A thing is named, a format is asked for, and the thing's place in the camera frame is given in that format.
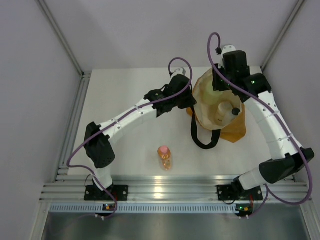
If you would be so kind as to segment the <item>green pump bottle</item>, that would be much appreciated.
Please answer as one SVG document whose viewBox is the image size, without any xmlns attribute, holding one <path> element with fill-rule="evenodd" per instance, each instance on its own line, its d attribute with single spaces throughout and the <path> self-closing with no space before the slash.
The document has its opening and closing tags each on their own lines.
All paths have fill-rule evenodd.
<svg viewBox="0 0 320 240">
<path fill-rule="evenodd" d="M 210 106 L 215 105 L 218 102 L 221 95 L 222 92 L 214 91 L 212 82 L 208 81 L 204 87 L 204 91 L 202 94 L 202 102 Z"/>
</svg>

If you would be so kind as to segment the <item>tan canvas tote bag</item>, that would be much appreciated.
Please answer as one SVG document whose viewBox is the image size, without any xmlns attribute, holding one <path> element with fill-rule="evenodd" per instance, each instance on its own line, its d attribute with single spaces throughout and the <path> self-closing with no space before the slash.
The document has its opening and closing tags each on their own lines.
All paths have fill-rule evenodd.
<svg viewBox="0 0 320 240">
<path fill-rule="evenodd" d="M 191 116 L 191 138 L 203 150 L 213 149 L 220 139 L 236 143 L 247 133 L 244 104 L 231 90 L 214 90 L 217 79 L 212 69 L 205 72 L 192 90 L 196 104 L 186 110 Z M 209 143 L 200 141 L 198 127 L 211 132 Z"/>
</svg>

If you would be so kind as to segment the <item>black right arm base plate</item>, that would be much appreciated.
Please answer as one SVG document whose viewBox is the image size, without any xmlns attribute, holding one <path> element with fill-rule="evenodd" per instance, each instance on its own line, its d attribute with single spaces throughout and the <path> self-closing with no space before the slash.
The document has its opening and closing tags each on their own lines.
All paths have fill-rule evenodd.
<svg viewBox="0 0 320 240">
<path fill-rule="evenodd" d="M 216 186 L 218 200 L 222 202 L 233 201 L 262 201 L 264 199 L 261 187 L 249 190 L 235 190 L 231 184 L 220 184 Z"/>
</svg>

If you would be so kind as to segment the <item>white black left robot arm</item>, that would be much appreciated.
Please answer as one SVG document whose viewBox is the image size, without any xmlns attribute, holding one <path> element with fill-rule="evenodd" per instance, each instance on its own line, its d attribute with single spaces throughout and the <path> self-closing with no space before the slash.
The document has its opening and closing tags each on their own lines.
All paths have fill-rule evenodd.
<svg viewBox="0 0 320 240">
<path fill-rule="evenodd" d="M 149 91 L 134 107 L 119 116 L 96 124 L 91 122 L 85 131 L 84 149 L 94 166 L 95 193 L 102 200 L 113 194 L 111 164 L 116 155 L 117 141 L 142 124 L 169 113 L 173 108 L 186 109 L 196 104 L 188 77 L 177 74 L 161 89 Z"/>
</svg>

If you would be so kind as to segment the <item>orange bottle with pink cap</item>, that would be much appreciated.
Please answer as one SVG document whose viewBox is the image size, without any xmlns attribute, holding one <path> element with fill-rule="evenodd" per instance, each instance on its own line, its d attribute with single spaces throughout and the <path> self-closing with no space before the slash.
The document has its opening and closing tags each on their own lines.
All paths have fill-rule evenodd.
<svg viewBox="0 0 320 240">
<path fill-rule="evenodd" d="M 168 171 L 172 168 L 172 153 L 168 146 L 160 146 L 157 150 L 160 161 L 162 162 L 163 168 Z"/>
</svg>

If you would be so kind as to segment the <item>left aluminium corner post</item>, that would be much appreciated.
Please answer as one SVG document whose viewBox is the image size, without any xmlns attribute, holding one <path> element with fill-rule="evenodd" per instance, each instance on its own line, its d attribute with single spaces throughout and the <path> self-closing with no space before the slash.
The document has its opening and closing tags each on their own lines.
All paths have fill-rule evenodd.
<svg viewBox="0 0 320 240">
<path fill-rule="evenodd" d="M 57 40 L 61 44 L 64 52 L 66 53 L 67 57 L 71 61 L 75 71 L 78 73 L 79 76 L 84 75 L 84 71 L 82 70 L 74 52 L 72 51 L 72 48 L 70 47 L 63 31 L 61 30 L 59 24 L 57 23 L 54 15 L 52 14 L 48 4 L 45 0 L 35 0 L 37 3 L 40 11 L 43 13 L 45 19 L 48 21 L 53 33 L 55 34 Z"/>
</svg>

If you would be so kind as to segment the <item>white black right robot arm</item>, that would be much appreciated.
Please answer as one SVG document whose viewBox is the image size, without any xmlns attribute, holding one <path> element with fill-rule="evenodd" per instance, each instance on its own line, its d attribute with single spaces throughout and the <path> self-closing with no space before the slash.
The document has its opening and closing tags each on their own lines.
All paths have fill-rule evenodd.
<svg viewBox="0 0 320 240">
<path fill-rule="evenodd" d="M 251 74 L 244 51 L 234 46 L 218 47 L 220 64 L 212 64 L 217 90 L 231 90 L 239 96 L 245 108 L 251 112 L 269 148 L 271 159 L 259 164 L 233 181 L 233 194 L 244 199 L 251 189 L 274 184 L 306 169 L 315 157 L 311 148 L 304 148 L 294 137 L 275 102 L 272 88 L 261 73 Z"/>
</svg>

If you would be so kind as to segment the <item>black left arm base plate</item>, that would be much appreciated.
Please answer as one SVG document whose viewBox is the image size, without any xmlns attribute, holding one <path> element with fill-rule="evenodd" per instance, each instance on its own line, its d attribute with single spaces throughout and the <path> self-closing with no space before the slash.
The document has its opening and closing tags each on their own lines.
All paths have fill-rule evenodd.
<svg viewBox="0 0 320 240">
<path fill-rule="evenodd" d="M 129 186 L 128 185 L 112 185 L 107 189 L 116 201 L 127 201 Z M 84 193 L 85 201 L 112 201 L 113 199 L 104 191 L 100 190 L 96 185 L 87 185 Z"/>
</svg>

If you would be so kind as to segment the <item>cream cylindrical jar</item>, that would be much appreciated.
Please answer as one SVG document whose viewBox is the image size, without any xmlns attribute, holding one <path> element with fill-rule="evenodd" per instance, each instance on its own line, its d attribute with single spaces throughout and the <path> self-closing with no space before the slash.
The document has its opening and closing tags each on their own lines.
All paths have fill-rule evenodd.
<svg viewBox="0 0 320 240">
<path fill-rule="evenodd" d="M 219 124 L 220 126 L 228 125 L 231 121 L 228 122 L 224 120 L 224 118 L 225 118 L 225 114 L 232 109 L 233 109 L 233 106 L 229 101 L 220 102 L 215 114 L 216 123 Z"/>
</svg>

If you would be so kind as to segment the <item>right aluminium corner post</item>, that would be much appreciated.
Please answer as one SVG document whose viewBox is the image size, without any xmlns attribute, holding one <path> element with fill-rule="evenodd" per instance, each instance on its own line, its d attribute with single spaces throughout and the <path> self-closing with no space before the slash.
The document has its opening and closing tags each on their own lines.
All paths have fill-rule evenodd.
<svg viewBox="0 0 320 240">
<path fill-rule="evenodd" d="M 273 41 L 271 47 L 267 51 L 266 57 L 264 58 L 261 67 L 261 71 L 264 72 L 270 61 L 272 60 L 274 54 L 277 52 L 280 44 L 284 40 L 286 34 L 288 33 L 289 29 L 291 28 L 292 24 L 294 23 L 295 19 L 299 15 L 301 9 L 305 5 L 306 0 L 296 0 L 292 10 L 290 11 L 289 15 L 286 17 L 285 22 L 282 24 L 279 33 L 276 35 L 275 40 Z"/>
</svg>

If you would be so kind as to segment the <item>aluminium corner post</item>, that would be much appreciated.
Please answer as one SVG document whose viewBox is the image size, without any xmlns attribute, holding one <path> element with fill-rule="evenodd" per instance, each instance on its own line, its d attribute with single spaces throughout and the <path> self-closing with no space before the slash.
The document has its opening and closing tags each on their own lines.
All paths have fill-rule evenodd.
<svg viewBox="0 0 320 240">
<path fill-rule="evenodd" d="M 61 30 L 59 24 L 57 23 L 54 15 L 52 14 L 48 4 L 45 0 L 35 0 L 37 3 L 40 11 L 43 13 L 45 19 L 48 21 L 53 33 L 55 34 L 57 40 L 61 44 L 64 52 L 66 53 L 67 57 L 71 61 L 75 71 L 78 73 L 79 76 L 84 75 L 84 71 L 82 70 L 74 52 L 72 51 L 72 48 L 70 47 L 63 31 Z"/>
<path fill-rule="evenodd" d="M 274 54 L 277 52 L 280 44 L 284 40 L 286 34 L 288 33 L 289 29 L 291 28 L 292 24 L 294 23 L 295 19 L 299 15 L 301 9 L 305 5 L 306 0 L 296 0 L 292 10 L 290 11 L 289 15 L 286 17 L 285 22 L 282 24 L 279 33 L 276 35 L 275 40 L 273 41 L 271 47 L 267 51 L 266 57 L 264 58 L 261 67 L 261 71 L 264 72 L 270 61 L 272 60 Z"/>
</svg>

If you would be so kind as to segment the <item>white bottle with black cap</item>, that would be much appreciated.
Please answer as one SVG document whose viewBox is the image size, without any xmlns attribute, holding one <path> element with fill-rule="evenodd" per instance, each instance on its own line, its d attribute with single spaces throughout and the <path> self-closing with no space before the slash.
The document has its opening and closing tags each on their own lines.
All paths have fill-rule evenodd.
<svg viewBox="0 0 320 240">
<path fill-rule="evenodd" d="M 224 116 L 224 120 L 226 120 L 227 122 L 232 122 L 239 114 L 241 113 L 241 110 L 237 107 L 229 110 L 225 116 Z"/>
</svg>

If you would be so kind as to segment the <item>aluminium rail frame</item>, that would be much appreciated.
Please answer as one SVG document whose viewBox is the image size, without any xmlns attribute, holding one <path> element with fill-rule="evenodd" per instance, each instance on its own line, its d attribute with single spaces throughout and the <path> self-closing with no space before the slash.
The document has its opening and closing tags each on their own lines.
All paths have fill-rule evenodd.
<svg viewBox="0 0 320 240">
<path fill-rule="evenodd" d="M 116 118 L 138 103 L 149 91 L 169 82 L 166 68 L 95 69 L 86 74 L 75 130 L 66 148 L 73 168 L 59 167 L 54 183 L 41 193 L 42 201 L 83 201 L 91 180 L 91 161 L 80 148 L 86 126 Z M 269 147 L 255 118 L 245 107 L 246 135 L 236 143 L 220 140 L 211 150 L 200 149 L 191 137 L 191 117 L 186 110 L 149 120 L 123 136 L 115 145 L 111 175 L 116 185 L 128 185 L 133 201 L 217 201 L 217 185 L 271 159 Z M 165 170 L 158 149 L 171 151 L 172 167 Z"/>
</svg>

